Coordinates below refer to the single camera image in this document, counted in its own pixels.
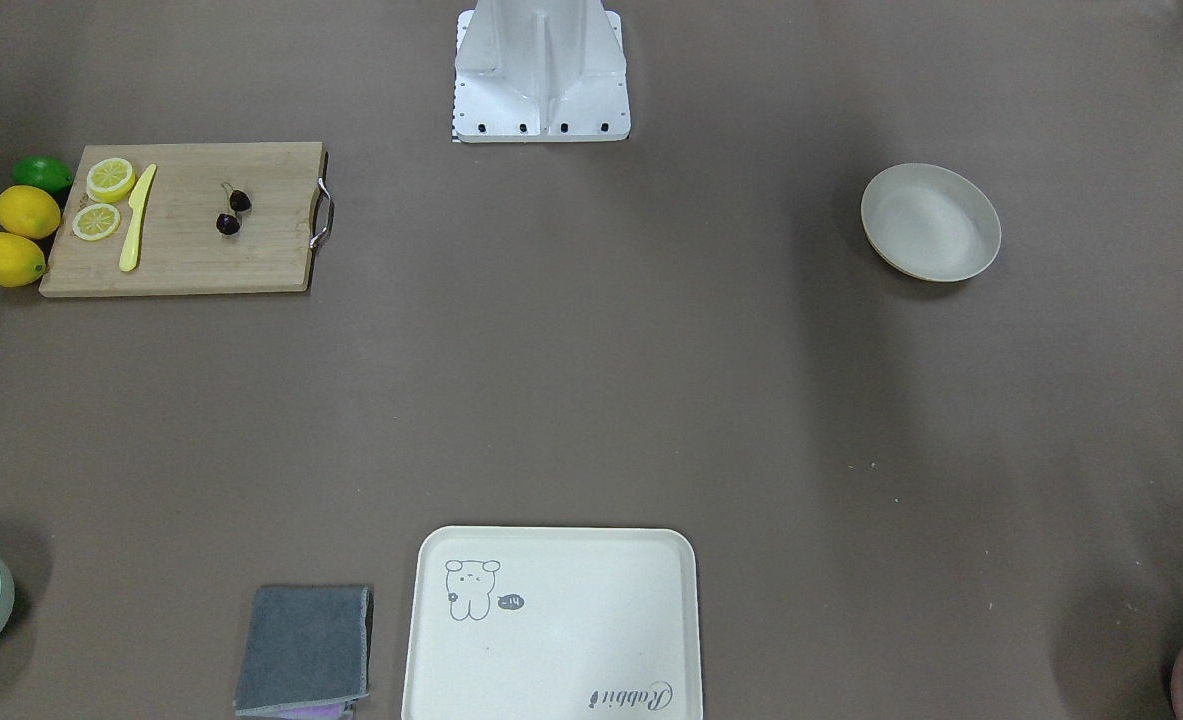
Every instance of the metal handle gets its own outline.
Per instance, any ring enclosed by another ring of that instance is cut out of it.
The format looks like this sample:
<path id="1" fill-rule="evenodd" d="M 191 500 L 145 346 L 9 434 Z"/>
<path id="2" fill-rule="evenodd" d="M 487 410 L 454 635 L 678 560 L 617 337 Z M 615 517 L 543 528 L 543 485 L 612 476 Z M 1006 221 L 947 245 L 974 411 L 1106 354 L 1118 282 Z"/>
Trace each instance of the metal handle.
<path id="1" fill-rule="evenodd" d="M 319 232 L 313 234 L 311 240 L 308 241 L 310 249 L 317 249 L 329 238 L 329 233 L 334 231 L 334 196 L 329 192 L 329 188 L 325 187 L 325 179 L 316 179 L 316 184 L 319 186 L 321 192 L 325 193 L 325 200 L 329 201 L 329 213 L 325 214 L 325 227 L 319 228 Z"/>

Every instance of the knife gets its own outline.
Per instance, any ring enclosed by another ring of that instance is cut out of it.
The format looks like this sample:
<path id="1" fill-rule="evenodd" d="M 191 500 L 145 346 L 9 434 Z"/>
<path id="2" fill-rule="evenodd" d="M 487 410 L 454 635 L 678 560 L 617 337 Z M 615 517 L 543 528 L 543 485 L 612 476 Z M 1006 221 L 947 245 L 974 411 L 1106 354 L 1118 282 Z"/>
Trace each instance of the knife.
<path id="1" fill-rule="evenodd" d="M 156 164 L 147 166 L 142 170 L 142 177 L 134 183 L 132 192 L 129 193 L 129 209 L 132 218 L 129 220 L 129 234 L 124 236 L 124 249 L 119 251 L 119 272 L 128 273 L 129 270 L 138 266 L 138 249 L 142 247 L 142 215 L 147 210 L 147 193 L 151 192 L 151 181 L 156 177 Z"/>

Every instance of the cut lemon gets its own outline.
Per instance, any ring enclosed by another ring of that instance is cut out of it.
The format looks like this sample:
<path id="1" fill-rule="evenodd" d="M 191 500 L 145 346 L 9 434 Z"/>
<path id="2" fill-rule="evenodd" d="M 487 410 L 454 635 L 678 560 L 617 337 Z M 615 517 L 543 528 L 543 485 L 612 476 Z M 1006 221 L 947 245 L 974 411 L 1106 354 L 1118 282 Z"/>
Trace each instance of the cut lemon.
<path id="1" fill-rule="evenodd" d="M 93 242 L 110 236 L 119 228 L 119 209 L 115 205 L 98 202 L 79 210 L 71 220 L 71 232 L 80 240 Z"/>
<path id="2" fill-rule="evenodd" d="M 89 168 L 85 192 L 97 202 L 119 202 L 129 195 L 132 183 L 137 181 L 128 160 L 106 158 Z"/>

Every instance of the cartoon animal drawing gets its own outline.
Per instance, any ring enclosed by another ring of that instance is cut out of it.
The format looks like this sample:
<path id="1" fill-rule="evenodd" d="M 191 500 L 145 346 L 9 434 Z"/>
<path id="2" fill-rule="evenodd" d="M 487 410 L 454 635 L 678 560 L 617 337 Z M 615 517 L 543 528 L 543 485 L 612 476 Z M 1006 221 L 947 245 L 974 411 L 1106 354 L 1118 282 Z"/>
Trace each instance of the cartoon animal drawing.
<path id="1" fill-rule="evenodd" d="M 485 620 L 500 566 L 497 560 L 445 562 L 444 569 L 450 572 L 444 584 L 450 590 L 450 615 L 453 620 Z"/>

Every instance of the citrus fruit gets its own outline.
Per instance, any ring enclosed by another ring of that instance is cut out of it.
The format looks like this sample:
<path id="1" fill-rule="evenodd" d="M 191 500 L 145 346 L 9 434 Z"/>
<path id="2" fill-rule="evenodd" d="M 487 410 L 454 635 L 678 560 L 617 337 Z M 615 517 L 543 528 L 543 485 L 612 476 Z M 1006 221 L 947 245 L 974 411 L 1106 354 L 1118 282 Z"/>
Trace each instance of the citrus fruit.
<path id="1" fill-rule="evenodd" d="M 32 240 L 47 236 L 62 223 L 62 210 L 50 193 L 15 184 L 0 193 L 0 227 Z"/>
<path id="2" fill-rule="evenodd" d="M 98 202 L 79 210 L 71 219 L 71 232 L 84 241 L 102 240 L 119 227 L 119 209 L 115 205 Z"/>
<path id="3" fill-rule="evenodd" d="M 96 202 L 119 202 L 132 190 L 132 183 L 138 177 L 132 174 L 132 166 L 124 158 L 106 158 L 89 168 L 85 179 L 85 192 Z"/>
<path id="4" fill-rule="evenodd" d="M 71 187 L 71 168 L 58 158 L 30 155 L 14 164 L 14 183 L 38 187 L 53 195 Z"/>
<path id="5" fill-rule="evenodd" d="M 0 232 L 0 286 L 19 287 L 44 274 L 39 246 L 19 234 Z"/>

